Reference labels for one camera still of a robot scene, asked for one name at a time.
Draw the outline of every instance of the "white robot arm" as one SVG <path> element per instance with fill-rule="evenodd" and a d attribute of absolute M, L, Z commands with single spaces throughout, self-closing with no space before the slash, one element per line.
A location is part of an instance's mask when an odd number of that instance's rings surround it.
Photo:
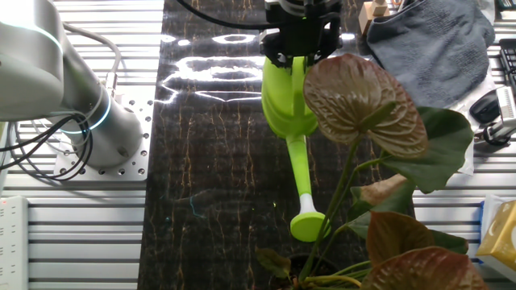
<path fill-rule="evenodd" d="M 101 84 L 48 0 L 0 0 L 0 7 L 0 121 L 57 123 L 65 112 L 80 112 L 95 140 L 89 166 L 110 168 L 131 158 L 143 135 L 135 114 L 114 101 L 116 75 Z M 69 122 L 62 131 L 81 150 L 79 126 Z"/>

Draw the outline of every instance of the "watering can spout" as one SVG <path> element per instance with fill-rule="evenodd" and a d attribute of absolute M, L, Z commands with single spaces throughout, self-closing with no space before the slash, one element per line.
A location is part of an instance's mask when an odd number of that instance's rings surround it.
<path fill-rule="evenodd" d="M 324 214 L 315 209 L 312 199 L 306 137 L 287 136 L 286 141 L 301 206 L 299 214 L 290 222 L 290 231 L 302 242 L 315 242 L 324 222 Z"/>

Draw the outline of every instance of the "power strip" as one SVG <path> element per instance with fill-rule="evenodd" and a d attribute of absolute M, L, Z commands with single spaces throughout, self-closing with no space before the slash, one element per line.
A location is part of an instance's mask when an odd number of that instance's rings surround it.
<path fill-rule="evenodd" d="M 0 198 L 0 290 L 28 290 L 28 202 Z"/>

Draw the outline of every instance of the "wooden block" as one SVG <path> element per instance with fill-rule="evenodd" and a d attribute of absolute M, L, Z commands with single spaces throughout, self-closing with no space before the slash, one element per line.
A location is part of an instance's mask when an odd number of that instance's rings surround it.
<path fill-rule="evenodd" d="M 387 3 L 385 0 L 376 0 L 371 3 L 372 16 L 383 16 L 387 11 Z"/>
<path fill-rule="evenodd" d="M 389 16 L 389 9 L 385 9 L 384 13 L 381 15 L 374 15 L 373 9 L 372 9 L 373 2 L 364 2 L 364 5 L 362 6 L 362 10 L 360 10 L 360 14 L 358 15 L 358 22 L 360 24 L 360 31 L 362 31 L 362 35 L 366 36 L 368 34 L 369 26 L 371 25 L 371 22 L 373 19 L 375 19 L 378 16 Z"/>

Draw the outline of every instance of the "yellow box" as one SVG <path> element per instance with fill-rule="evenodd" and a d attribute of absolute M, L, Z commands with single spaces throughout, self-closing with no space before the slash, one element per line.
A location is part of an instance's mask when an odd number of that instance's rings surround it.
<path fill-rule="evenodd" d="M 516 282 L 516 201 L 500 206 L 476 256 Z"/>

